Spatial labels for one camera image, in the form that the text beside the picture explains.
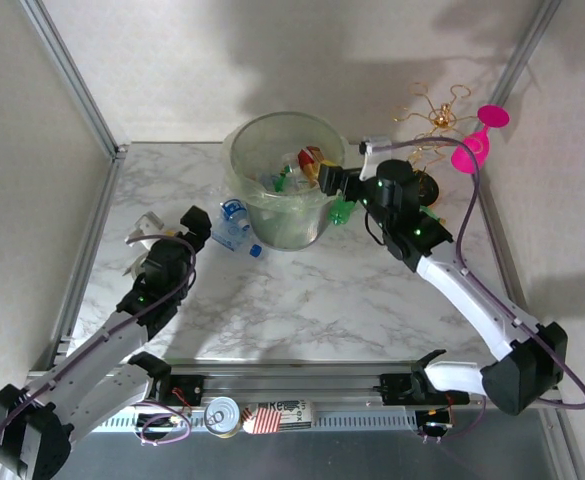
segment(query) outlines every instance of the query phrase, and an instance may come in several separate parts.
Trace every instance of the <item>plastic bottle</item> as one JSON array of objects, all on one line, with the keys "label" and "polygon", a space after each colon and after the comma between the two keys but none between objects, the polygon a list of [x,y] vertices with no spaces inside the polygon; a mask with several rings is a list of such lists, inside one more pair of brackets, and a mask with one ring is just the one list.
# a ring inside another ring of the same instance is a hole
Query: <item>plastic bottle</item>
[{"label": "plastic bottle", "polygon": [[258,258],[263,252],[260,245],[252,241],[247,210],[236,199],[221,205],[221,215],[212,229],[212,238],[233,252]]}]

